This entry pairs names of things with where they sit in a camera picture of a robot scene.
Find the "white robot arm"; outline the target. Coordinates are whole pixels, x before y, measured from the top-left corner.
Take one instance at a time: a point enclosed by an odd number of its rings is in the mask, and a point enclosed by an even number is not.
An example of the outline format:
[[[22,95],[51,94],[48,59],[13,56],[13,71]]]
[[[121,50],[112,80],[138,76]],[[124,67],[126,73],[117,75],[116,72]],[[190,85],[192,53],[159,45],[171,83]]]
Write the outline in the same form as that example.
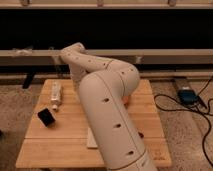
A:
[[[80,43],[60,51],[108,171],[158,171],[123,99],[138,87],[130,63],[85,53]]]

